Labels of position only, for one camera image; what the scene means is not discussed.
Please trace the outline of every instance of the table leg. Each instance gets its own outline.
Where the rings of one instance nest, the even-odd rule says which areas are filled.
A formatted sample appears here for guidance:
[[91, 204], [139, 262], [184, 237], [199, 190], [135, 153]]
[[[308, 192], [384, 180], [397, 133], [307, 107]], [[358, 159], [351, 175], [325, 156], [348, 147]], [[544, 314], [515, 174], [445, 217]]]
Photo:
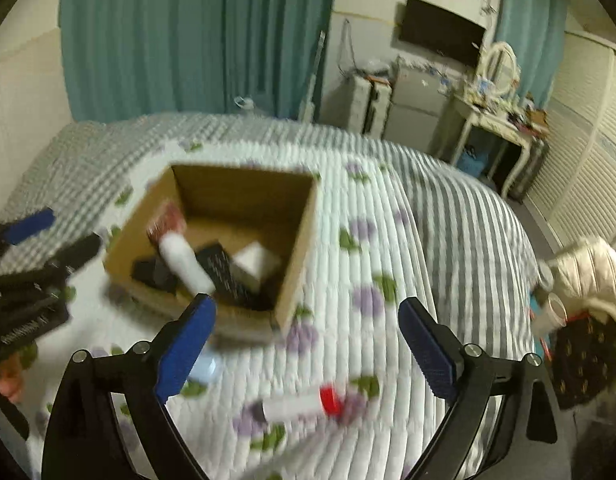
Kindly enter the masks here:
[[451, 166], [456, 166], [459, 161], [459, 157], [462, 155], [464, 151], [464, 147], [466, 146], [466, 142], [468, 141], [468, 134], [472, 129], [472, 114], [470, 117], [466, 119], [464, 123], [464, 127], [462, 129], [461, 135], [459, 135], [459, 142], [457, 143], [456, 148], [454, 149], [453, 158], [450, 160]]
[[522, 146], [521, 154], [519, 155], [519, 158], [517, 159], [517, 163], [514, 165], [513, 169], [510, 170], [510, 173], [506, 177], [504, 186], [503, 188], [501, 188], [501, 197], [503, 199], [505, 199], [508, 196], [508, 190], [510, 189], [510, 186], [512, 186], [512, 183], [515, 181], [515, 179], [519, 175], [519, 172], [524, 168], [524, 166], [528, 162], [529, 157], [530, 157], [530, 143], [526, 144], [525, 146]]
[[504, 139], [499, 139], [499, 151], [497, 152], [495, 160], [492, 161], [492, 165], [488, 170], [488, 180], [492, 180], [492, 176], [495, 174], [495, 171], [497, 171], [499, 163], [501, 162], [507, 147], [508, 143]]

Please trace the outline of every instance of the red cap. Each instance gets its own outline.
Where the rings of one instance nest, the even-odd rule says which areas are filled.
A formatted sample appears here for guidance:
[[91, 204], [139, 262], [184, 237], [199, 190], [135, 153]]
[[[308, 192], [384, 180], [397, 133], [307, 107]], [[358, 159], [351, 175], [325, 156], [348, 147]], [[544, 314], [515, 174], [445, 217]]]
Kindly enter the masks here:
[[323, 411], [328, 416], [339, 416], [343, 410], [343, 402], [339, 399], [335, 388], [328, 384], [319, 388], [319, 396], [322, 400]]

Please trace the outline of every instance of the flat screen tv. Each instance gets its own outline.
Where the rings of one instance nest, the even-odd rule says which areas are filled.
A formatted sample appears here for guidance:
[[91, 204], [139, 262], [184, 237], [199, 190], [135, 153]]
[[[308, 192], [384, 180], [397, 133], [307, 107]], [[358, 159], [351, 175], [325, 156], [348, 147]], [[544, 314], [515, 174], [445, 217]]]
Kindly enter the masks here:
[[454, 12], [422, 0], [408, 0], [399, 39], [474, 68], [485, 31]]

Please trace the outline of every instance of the white quilted bedspread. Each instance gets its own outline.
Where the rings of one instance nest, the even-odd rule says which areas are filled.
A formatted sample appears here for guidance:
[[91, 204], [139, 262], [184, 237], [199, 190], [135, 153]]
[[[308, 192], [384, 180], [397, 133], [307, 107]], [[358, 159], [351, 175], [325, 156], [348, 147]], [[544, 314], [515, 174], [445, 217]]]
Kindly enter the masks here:
[[[287, 341], [217, 343], [224, 359], [218, 380], [208, 388], [187, 383], [167, 403], [202, 468], [213, 479], [398, 480], [434, 434], [444, 408], [398, 328], [397, 306], [405, 298], [417, 296], [434, 317], [435, 308], [412, 211], [393, 170], [370, 158], [292, 145], [168, 141], [130, 172], [125, 192], [102, 215], [102, 232], [122, 226], [150, 182], [176, 161], [261, 165], [320, 178], [315, 247]], [[26, 372], [24, 411], [34, 420], [28, 445], [36, 470], [50, 403], [70, 355], [81, 348], [94, 356], [126, 351], [152, 339], [166, 321], [110, 285], [103, 256], [71, 278], [72, 319], [38, 341]], [[245, 409], [258, 398], [326, 382], [347, 391], [352, 420], [266, 427]], [[114, 397], [136, 468], [154, 477], [123, 396]]]

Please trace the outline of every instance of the cardboard box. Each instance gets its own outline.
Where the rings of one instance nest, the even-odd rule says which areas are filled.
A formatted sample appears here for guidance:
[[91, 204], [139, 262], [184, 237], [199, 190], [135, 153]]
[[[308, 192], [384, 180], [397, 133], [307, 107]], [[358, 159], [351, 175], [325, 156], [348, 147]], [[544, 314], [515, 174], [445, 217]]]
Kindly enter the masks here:
[[175, 318], [184, 311], [191, 300], [184, 288], [172, 295], [131, 278], [134, 261], [156, 252], [146, 235], [148, 222], [172, 199], [186, 217], [185, 237], [194, 249], [218, 240], [232, 255], [257, 241], [281, 259], [279, 270], [264, 284], [273, 309], [255, 312], [218, 302], [214, 332], [256, 342], [283, 338], [312, 247], [316, 191], [308, 174], [172, 166], [146, 192], [109, 249], [104, 268], [113, 282], [159, 312]]

